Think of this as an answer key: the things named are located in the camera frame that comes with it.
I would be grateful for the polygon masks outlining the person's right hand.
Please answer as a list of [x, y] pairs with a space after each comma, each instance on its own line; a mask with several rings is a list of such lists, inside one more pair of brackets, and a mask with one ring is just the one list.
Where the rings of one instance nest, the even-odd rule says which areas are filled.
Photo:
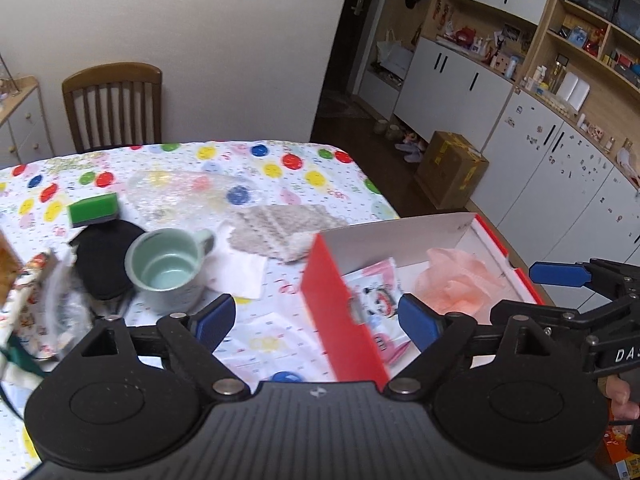
[[617, 376], [606, 378], [605, 395], [611, 400], [611, 411], [616, 420], [639, 418], [639, 404], [630, 400], [631, 388], [628, 382]]

